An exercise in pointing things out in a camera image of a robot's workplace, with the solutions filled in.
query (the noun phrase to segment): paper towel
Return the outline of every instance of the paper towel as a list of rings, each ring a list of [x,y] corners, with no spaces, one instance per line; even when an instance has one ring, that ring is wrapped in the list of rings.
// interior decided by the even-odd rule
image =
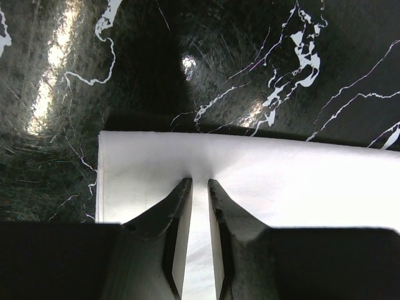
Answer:
[[[272,227],[400,228],[400,153],[217,134],[99,135],[96,221],[124,223],[192,177],[183,299],[215,299],[207,181]]]

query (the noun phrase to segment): marble pattern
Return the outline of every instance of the marble pattern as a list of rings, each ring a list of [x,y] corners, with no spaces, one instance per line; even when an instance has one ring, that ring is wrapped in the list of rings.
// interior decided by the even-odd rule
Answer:
[[[400,150],[397,5],[1,1],[0,216],[93,222],[111,113]]]

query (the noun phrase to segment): black marble surface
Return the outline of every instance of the black marble surface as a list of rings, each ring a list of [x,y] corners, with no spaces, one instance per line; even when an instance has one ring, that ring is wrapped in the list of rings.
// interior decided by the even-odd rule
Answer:
[[[3,219],[93,222],[106,123],[400,150],[396,0],[3,0],[0,13]]]

